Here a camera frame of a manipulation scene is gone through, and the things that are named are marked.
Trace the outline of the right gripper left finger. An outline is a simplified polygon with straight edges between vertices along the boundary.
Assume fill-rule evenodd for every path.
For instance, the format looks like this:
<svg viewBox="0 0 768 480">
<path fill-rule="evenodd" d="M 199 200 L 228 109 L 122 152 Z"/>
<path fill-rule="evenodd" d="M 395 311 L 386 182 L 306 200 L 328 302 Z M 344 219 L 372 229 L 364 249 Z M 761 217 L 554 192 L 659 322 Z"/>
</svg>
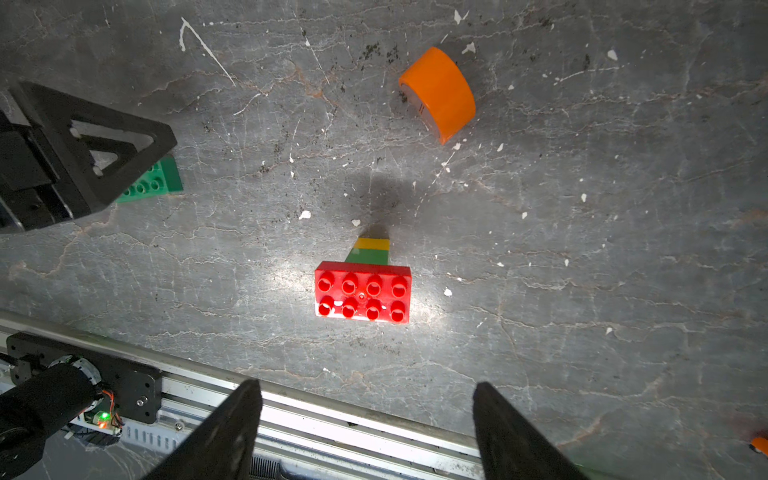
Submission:
<svg viewBox="0 0 768 480">
<path fill-rule="evenodd" d="M 247 479 L 263 407 L 260 383 L 242 382 L 147 479 Z"/>
</svg>

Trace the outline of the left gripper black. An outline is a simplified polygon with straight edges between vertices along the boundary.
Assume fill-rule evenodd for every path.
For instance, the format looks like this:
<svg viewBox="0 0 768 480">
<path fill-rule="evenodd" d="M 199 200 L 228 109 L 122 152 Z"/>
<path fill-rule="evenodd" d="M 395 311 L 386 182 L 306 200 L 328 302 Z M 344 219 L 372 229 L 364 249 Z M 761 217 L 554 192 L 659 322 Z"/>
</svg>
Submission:
<svg viewBox="0 0 768 480">
<path fill-rule="evenodd" d="M 2 233 L 106 208 L 177 145 L 171 127 L 159 121 L 29 81 L 10 93 L 30 126 L 1 112 Z M 57 176 L 35 142 L 63 168 Z"/>
</svg>

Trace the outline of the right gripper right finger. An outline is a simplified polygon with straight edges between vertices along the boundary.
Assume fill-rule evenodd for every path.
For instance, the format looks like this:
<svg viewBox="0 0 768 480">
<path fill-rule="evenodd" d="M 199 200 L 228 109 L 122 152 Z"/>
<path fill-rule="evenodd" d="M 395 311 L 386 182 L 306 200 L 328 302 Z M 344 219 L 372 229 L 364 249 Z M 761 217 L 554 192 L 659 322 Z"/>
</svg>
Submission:
<svg viewBox="0 0 768 480">
<path fill-rule="evenodd" d="M 490 383 L 476 386 L 472 414 L 487 479 L 587 479 Z"/>
</svg>

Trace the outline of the long green lego brick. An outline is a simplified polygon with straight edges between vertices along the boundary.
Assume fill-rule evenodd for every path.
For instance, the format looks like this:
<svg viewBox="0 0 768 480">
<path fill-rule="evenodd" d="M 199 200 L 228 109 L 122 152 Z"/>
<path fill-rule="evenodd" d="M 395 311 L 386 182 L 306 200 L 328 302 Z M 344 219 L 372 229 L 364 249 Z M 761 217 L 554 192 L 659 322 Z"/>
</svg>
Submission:
<svg viewBox="0 0 768 480">
<path fill-rule="evenodd" d="M 176 194 L 182 191 L 183 184 L 175 158 L 167 155 L 125 190 L 116 199 L 116 202 L 127 203 L 156 196 Z"/>
</svg>

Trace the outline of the red lego brick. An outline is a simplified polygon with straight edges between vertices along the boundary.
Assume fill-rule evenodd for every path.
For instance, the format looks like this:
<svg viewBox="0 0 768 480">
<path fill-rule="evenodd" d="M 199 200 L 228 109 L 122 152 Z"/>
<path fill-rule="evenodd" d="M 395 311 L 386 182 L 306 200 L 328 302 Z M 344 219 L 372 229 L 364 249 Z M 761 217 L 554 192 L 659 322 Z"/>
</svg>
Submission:
<svg viewBox="0 0 768 480">
<path fill-rule="evenodd" d="M 314 288 L 318 317 L 409 323 L 409 267 L 324 261 L 315 270 Z"/>
</svg>

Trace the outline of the small green lego brick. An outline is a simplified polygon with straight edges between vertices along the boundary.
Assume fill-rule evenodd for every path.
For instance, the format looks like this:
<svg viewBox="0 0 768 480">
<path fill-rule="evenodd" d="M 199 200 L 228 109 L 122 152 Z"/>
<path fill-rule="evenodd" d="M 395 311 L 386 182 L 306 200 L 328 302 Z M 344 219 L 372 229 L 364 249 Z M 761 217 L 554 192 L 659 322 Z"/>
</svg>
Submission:
<svg viewBox="0 0 768 480">
<path fill-rule="evenodd" d="M 388 265 L 389 251 L 379 249 L 353 248 L 345 259 L 346 263 Z"/>
</svg>

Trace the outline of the yellow lego brick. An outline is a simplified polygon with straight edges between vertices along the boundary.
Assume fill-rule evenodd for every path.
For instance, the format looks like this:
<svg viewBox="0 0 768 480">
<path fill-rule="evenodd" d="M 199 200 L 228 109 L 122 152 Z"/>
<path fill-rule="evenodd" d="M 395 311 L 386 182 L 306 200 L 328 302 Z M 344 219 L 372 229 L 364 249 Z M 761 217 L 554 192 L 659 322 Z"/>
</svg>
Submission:
<svg viewBox="0 0 768 480">
<path fill-rule="evenodd" d="M 355 244 L 355 249 L 363 249 L 363 250 L 381 250 L 381 251 L 389 251 L 390 250 L 390 240 L 389 239 L 375 239 L 375 238 L 359 238 Z"/>
</svg>

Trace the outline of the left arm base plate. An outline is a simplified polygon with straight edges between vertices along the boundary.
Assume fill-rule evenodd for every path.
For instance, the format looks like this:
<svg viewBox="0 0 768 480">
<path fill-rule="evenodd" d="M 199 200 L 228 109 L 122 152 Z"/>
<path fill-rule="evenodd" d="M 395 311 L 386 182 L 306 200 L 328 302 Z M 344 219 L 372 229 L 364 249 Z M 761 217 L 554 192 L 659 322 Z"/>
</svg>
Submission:
<svg viewBox="0 0 768 480">
<path fill-rule="evenodd" d="M 157 419 L 162 374 L 155 367 L 29 333 L 11 335 L 6 347 L 14 388 L 1 404 L 17 403 L 48 429 L 96 408 L 145 424 Z"/>
</svg>

